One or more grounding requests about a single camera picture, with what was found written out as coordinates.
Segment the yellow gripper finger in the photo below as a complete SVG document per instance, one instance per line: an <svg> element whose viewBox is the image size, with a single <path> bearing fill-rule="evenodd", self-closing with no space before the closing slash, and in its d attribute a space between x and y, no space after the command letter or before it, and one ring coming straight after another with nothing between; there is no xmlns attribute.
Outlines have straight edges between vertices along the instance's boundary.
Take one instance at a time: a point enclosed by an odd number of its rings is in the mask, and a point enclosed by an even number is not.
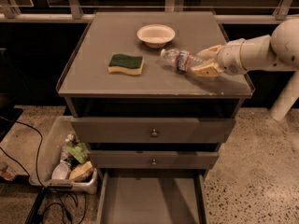
<svg viewBox="0 0 299 224"><path fill-rule="evenodd" d="M208 49L203 49L197 53L197 56L205 61L210 59L216 60L221 48L222 45L216 45Z"/></svg>
<svg viewBox="0 0 299 224"><path fill-rule="evenodd" d="M207 61L191 68L197 77L218 77L223 70L216 62Z"/></svg>

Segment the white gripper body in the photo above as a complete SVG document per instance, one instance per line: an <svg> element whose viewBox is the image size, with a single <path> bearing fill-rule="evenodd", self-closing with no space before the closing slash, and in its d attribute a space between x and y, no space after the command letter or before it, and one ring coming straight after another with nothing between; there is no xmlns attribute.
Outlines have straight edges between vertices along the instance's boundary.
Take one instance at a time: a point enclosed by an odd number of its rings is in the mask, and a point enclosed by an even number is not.
<svg viewBox="0 0 299 224"><path fill-rule="evenodd" d="M241 62L241 48L244 42L244 38L230 41L218 52L217 63L226 75L237 76L247 73Z"/></svg>

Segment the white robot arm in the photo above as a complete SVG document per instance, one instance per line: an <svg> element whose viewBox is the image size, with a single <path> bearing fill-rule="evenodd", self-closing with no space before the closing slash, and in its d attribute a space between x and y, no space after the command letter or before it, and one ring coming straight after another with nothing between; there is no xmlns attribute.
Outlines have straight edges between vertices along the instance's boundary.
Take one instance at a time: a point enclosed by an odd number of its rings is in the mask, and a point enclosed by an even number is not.
<svg viewBox="0 0 299 224"><path fill-rule="evenodd" d="M271 35L240 38L197 53L204 61L191 68L198 77L245 75L249 71L299 69L299 19L282 22Z"/></svg>

